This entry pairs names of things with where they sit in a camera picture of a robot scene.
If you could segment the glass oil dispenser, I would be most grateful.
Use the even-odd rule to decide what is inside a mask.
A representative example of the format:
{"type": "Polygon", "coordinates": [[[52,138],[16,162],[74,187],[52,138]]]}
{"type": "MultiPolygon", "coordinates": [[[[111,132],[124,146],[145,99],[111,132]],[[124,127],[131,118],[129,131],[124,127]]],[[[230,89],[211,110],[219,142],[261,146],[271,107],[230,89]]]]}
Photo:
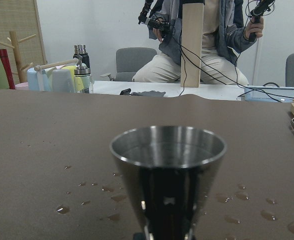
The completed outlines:
{"type": "Polygon", "coordinates": [[[78,61],[77,61],[76,69],[74,70],[74,73],[76,76],[81,77],[82,83],[84,85],[84,89],[82,90],[82,92],[78,92],[78,93],[93,94],[94,81],[91,75],[91,70],[84,63],[82,63],[82,56],[78,55],[75,58],[77,58],[78,61]]]}

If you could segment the light blue cup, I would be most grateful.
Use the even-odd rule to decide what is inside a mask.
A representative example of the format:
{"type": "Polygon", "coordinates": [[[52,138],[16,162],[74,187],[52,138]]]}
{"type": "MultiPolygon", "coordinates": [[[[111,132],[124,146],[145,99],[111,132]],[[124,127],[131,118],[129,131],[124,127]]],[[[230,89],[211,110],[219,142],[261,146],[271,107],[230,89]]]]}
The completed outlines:
{"type": "MultiPolygon", "coordinates": [[[[48,71],[50,69],[46,68],[43,69],[41,72],[41,76],[43,79],[43,90],[47,92],[52,91],[52,87],[49,80],[48,71]]],[[[27,70],[27,82],[28,82],[28,89],[31,91],[39,91],[39,81],[38,81],[38,72],[34,70],[34,68],[29,68],[27,70]]]]}

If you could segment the wooden cup tree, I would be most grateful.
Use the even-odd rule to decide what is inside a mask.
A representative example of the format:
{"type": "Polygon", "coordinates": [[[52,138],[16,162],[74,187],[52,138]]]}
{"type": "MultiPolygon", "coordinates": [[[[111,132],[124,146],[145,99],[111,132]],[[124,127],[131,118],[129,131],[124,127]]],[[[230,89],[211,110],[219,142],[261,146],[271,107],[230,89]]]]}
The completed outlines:
{"type": "Polygon", "coordinates": [[[0,41],[0,45],[11,48],[13,50],[16,72],[12,73],[18,76],[20,83],[27,82],[27,77],[25,76],[25,73],[28,71],[28,69],[33,68],[35,66],[33,62],[23,65],[22,56],[20,53],[20,44],[32,38],[35,38],[36,36],[36,34],[32,34],[28,37],[18,39],[17,33],[15,31],[9,31],[9,37],[7,38],[7,40],[10,43],[0,41]]]}

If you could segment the blue teach pendant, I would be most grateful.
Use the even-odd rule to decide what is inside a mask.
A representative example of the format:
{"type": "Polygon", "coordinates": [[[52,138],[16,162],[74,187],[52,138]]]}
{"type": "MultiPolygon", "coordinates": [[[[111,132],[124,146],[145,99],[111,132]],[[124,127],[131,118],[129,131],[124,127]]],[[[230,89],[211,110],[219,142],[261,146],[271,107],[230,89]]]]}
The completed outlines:
{"type": "Polygon", "coordinates": [[[248,85],[244,88],[244,99],[256,102],[292,103],[294,87],[248,85]]]}

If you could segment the yellow cup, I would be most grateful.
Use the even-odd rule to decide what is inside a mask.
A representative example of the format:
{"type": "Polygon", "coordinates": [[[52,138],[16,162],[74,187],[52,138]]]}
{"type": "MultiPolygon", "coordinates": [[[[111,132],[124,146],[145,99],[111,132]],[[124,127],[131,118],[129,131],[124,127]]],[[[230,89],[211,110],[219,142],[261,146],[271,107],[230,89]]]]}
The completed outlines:
{"type": "Polygon", "coordinates": [[[69,66],[64,66],[62,69],[70,71],[70,75],[73,80],[73,86],[74,86],[75,92],[77,92],[77,93],[82,92],[84,89],[83,81],[80,76],[75,75],[75,70],[77,69],[77,66],[76,65],[69,65],[69,66]]]}

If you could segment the grey folded cloth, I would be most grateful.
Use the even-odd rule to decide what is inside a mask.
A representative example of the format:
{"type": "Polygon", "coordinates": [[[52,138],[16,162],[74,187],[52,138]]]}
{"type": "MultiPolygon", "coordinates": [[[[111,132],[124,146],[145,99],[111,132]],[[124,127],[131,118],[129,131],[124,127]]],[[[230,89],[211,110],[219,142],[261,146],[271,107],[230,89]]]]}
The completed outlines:
{"type": "Polygon", "coordinates": [[[141,97],[163,97],[166,94],[165,91],[142,91],[142,92],[131,92],[131,96],[141,96],[141,97]]]}

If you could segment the black thermos bottle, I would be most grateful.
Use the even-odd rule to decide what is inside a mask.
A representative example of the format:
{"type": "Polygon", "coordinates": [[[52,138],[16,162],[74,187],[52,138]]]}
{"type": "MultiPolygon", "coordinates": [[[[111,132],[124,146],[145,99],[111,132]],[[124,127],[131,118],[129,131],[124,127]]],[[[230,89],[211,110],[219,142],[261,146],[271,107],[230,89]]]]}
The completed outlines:
{"type": "Polygon", "coordinates": [[[73,58],[77,58],[78,55],[82,56],[82,63],[90,69],[90,58],[84,44],[74,45],[73,58]]]}

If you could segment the red cup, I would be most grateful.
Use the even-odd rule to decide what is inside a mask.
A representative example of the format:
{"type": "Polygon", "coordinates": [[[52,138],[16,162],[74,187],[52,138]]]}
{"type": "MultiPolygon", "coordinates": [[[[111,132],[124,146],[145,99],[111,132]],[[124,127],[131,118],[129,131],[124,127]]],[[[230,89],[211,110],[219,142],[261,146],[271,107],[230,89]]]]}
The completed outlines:
{"type": "Polygon", "coordinates": [[[11,70],[11,66],[10,66],[8,52],[4,48],[0,49],[0,60],[1,60],[2,64],[3,64],[4,70],[5,70],[5,73],[6,73],[9,88],[11,90],[15,90],[16,88],[15,88],[13,74],[12,74],[12,70],[11,70]]]}

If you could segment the seated person operator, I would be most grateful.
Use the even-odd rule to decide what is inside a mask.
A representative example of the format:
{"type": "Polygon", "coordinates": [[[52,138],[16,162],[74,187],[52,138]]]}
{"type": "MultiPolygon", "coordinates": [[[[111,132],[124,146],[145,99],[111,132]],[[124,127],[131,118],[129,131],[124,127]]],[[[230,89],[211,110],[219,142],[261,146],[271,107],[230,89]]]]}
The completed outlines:
{"type": "MultiPolygon", "coordinates": [[[[182,30],[182,5],[178,0],[158,0],[150,13],[157,22],[169,23],[174,31],[163,35],[149,28],[149,38],[158,40],[160,53],[132,77],[134,82],[173,83],[181,77],[179,46],[182,30]]],[[[237,68],[236,54],[253,45],[250,35],[262,37],[264,19],[254,18],[247,25],[243,19],[243,1],[207,0],[204,3],[200,80],[204,84],[248,85],[247,77],[237,68]]]]}

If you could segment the grey blue cup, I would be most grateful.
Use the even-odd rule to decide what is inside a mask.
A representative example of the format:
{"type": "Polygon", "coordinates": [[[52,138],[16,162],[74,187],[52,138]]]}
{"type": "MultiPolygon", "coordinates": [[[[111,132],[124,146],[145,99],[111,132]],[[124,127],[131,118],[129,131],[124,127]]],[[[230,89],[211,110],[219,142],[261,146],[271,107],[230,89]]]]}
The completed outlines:
{"type": "Polygon", "coordinates": [[[52,72],[52,91],[74,93],[74,80],[68,69],[55,69],[52,72]]]}

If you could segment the light wooden plank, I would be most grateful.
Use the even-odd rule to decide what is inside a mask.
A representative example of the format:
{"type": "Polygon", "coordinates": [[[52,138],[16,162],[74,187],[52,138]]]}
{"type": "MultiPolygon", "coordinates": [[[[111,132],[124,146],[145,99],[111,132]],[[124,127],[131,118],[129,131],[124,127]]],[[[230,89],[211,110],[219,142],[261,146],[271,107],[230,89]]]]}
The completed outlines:
{"type": "Polygon", "coordinates": [[[181,86],[198,88],[201,76],[203,0],[184,0],[181,27],[181,86]]]}

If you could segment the steel measuring jigger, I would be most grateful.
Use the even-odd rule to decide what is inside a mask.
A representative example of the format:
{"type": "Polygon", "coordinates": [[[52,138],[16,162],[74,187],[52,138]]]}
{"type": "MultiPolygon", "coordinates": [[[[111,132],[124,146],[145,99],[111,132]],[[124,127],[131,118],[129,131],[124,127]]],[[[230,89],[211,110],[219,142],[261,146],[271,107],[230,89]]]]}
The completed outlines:
{"type": "Polygon", "coordinates": [[[148,126],[109,145],[140,225],[135,240],[194,240],[227,151],[222,137],[192,126],[148,126]]]}

